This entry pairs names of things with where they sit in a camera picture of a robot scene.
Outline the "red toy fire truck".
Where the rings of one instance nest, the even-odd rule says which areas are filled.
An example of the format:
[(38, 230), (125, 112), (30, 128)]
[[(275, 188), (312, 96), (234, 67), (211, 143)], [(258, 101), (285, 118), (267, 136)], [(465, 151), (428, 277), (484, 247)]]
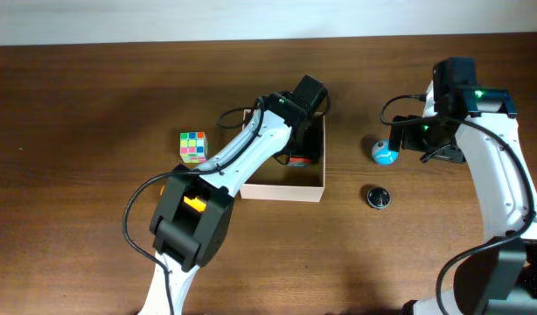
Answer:
[(288, 167), (296, 167), (296, 168), (310, 167), (311, 165), (312, 165), (312, 161), (309, 158), (294, 157), (294, 156), (291, 156), (287, 163)]

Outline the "blue toy ball with eyes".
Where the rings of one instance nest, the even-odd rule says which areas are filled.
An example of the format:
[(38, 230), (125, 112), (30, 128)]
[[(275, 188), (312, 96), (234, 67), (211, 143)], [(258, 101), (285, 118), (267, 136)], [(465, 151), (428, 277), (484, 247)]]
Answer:
[(388, 145), (388, 140), (380, 140), (373, 145), (372, 157), (378, 165), (391, 165), (397, 160), (399, 153), (390, 150)]

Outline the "black round spinning top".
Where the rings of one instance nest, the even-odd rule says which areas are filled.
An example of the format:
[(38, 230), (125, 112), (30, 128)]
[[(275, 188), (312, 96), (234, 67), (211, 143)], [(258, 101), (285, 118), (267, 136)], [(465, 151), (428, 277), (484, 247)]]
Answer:
[(373, 186), (367, 191), (366, 202), (370, 207), (381, 210), (388, 207), (391, 202), (391, 195), (386, 188)]

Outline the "multicolour puzzle cube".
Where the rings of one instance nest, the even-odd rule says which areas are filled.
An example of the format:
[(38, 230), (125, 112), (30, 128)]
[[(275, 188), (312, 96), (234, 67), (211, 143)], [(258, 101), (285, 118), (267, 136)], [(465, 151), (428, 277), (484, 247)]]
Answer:
[(204, 132), (181, 133), (179, 144), (179, 155), (184, 163), (201, 164), (207, 160), (208, 142)]

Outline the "yellow rubber whale toy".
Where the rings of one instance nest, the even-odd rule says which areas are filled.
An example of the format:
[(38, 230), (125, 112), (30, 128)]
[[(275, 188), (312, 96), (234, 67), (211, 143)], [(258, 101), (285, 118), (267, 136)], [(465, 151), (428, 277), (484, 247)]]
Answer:
[(165, 184), (160, 193), (157, 211), (163, 214), (175, 213), (181, 207), (202, 214), (206, 210), (206, 201), (188, 185), (178, 185), (175, 182)]

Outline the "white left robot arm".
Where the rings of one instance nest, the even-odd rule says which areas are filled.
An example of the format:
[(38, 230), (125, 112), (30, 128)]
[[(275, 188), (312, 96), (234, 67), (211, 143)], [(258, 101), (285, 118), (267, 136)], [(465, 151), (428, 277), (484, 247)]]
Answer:
[(179, 314), (198, 270), (206, 266), (226, 238), (234, 197), (270, 159), (287, 166), (317, 165), (324, 155), (322, 104), (331, 103), (324, 84), (306, 75), (293, 91), (258, 97), (248, 122), (218, 154), (190, 169), (182, 164), (143, 183), (131, 196), (163, 181), (150, 232), (149, 253), (133, 248), (155, 264), (142, 314)]

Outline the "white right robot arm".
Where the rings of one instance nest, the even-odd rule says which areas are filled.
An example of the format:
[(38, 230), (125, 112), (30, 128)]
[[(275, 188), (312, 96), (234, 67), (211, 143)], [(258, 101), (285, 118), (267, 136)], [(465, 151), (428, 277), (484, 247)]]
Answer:
[(484, 242), (449, 259), (435, 295), (403, 305), (405, 314), (537, 314), (537, 192), (520, 148), (510, 93), (482, 87), (472, 58), (436, 63), (421, 115), (387, 122), (391, 152), (468, 165)]

